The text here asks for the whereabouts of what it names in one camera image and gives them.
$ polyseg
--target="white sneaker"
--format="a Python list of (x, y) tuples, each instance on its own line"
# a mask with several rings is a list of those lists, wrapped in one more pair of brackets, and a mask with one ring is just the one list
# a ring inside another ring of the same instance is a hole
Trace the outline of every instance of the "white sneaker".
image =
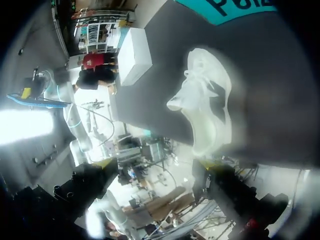
[(166, 105), (172, 111), (181, 110), (191, 123), (192, 151), (202, 157), (231, 143), (228, 98), (232, 84), (221, 62), (205, 49), (191, 51), (187, 67), (181, 89)]

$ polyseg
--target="black fabric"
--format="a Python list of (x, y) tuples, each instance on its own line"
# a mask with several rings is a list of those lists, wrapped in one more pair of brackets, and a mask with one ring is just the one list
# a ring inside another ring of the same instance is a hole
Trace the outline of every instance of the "black fabric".
[(96, 66), (95, 70), (82, 70), (79, 73), (76, 85), (85, 90), (97, 90), (99, 80), (111, 84), (115, 81), (115, 77), (115, 74), (111, 71), (108, 65)]
[(189, 51), (205, 48), (221, 53), (216, 57), (232, 83), (232, 145), (225, 155), (293, 168), (318, 161), (317, 156), (307, 158), (318, 147), (319, 92), (299, 40), (278, 13), (250, 14), (214, 26), (167, 1), (145, 34), (153, 65), (134, 85), (118, 83), (110, 101), (119, 121), (192, 145), (190, 123), (166, 103), (185, 79)]
[(116, 54), (113, 52), (103, 53), (104, 64), (115, 63), (116, 62), (115, 56), (116, 56)]
[(91, 73), (90, 70), (82, 70), (79, 73), (78, 81), (76, 85), (85, 90), (97, 90), (98, 89), (99, 79), (94, 73)]

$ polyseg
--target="cable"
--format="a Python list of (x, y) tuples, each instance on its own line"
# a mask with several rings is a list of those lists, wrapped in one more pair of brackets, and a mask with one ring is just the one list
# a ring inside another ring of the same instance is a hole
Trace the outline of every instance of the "cable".
[(295, 186), (294, 186), (294, 194), (293, 194), (293, 199), (292, 199), (292, 209), (295, 208), (298, 182), (299, 182), (299, 178), (300, 178), (301, 173), (302, 173), (302, 168), (299, 170), (298, 177), (296, 178), (296, 182), (295, 182)]
[(164, 171), (166, 171), (168, 174), (170, 174), (170, 176), (172, 177), (172, 179), (173, 179), (173, 181), (174, 181), (175, 187), (177, 187), (178, 185), (177, 185), (176, 179), (175, 179), (175, 177), (171, 174), (171, 172), (169, 172), (167, 169), (164, 169)]
[(216, 238), (216, 240), (219, 240), (219, 238), (221, 238), (223, 236), (223, 234), (225, 234), (225, 232), (231, 228), (231, 226), (233, 225), (233, 222), (231, 222), (226, 228), (225, 230), (222, 231), (222, 233)]
[[(114, 136), (116, 128), (115, 128), (114, 123), (113, 123), (109, 118), (107, 118), (106, 116), (101, 115), (100, 113), (97, 113), (97, 112), (92, 111), (92, 110), (90, 110), (90, 109), (88, 109), (88, 108), (85, 108), (85, 107), (83, 107), (83, 106), (81, 106), (81, 105), (77, 105), (77, 104), (74, 103), (74, 102), (72, 103), (72, 102), (64, 102), (64, 101), (61, 101), (61, 98), (60, 98), (60, 96), (59, 96), (59, 88), (58, 88), (58, 86), (57, 86), (57, 89), (56, 89), (56, 90), (57, 90), (58, 97), (59, 97), (59, 100), (60, 100), (60, 101), (50, 100), (50, 99), (47, 99), (47, 98), (44, 98), (44, 97), (42, 97), (42, 99), (47, 100), (47, 101), (57, 102), (57, 103), (74, 104), (75, 106), (77, 106), (77, 107), (79, 107), (79, 108), (82, 108), (82, 109), (84, 109), (84, 110), (87, 110), (87, 111), (89, 111), (89, 112), (91, 112), (91, 113), (93, 113), (93, 114), (95, 114), (95, 115), (98, 115), (98, 116), (100, 116), (100, 117), (108, 120), (108, 121), (111, 123), (111, 125), (112, 125), (112, 134), (110, 135), (110, 137), (108, 137), (105, 141), (103, 141), (102, 143), (100, 143), (100, 144), (99, 144), (98, 146), (96, 146), (95, 148), (100, 147), (101, 145), (105, 144), (107, 141), (109, 141), (109, 140)], [(75, 126), (72, 126), (72, 127), (74, 128), (74, 127), (78, 126), (80, 123), (81, 123), (81, 121), (80, 121), (79, 123), (77, 123)]]
[[(204, 208), (202, 208), (198, 213), (197, 215), (201, 215), (203, 214), (203, 212), (207, 212), (208, 211), (208, 208), (210, 208), (210, 206), (205, 206)], [(194, 224), (196, 224), (197, 222), (194, 222), (195, 218), (197, 217), (197, 215), (193, 216), (191, 219), (189, 219), (187, 222), (184, 222), (182, 224), (180, 224), (177, 228), (173, 228), (173, 229), (169, 229), (167, 232), (162, 232), (162, 233), (157, 233), (155, 236), (153, 236), (154, 238), (153, 239), (162, 239), (174, 232), (176, 232), (177, 230), (179, 230), (180, 228), (183, 228), (183, 227), (188, 227), (188, 226), (192, 226)]]
[(165, 217), (165, 219), (160, 223), (160, 225), (148, 236), (147, 239), (150, 239), (150, 237), (159, 230), (159, 228), (166, 222), (167, 218), (169, 217), (169, 215), (172, 213), (172, 210), (169, 212), (169, 214)]

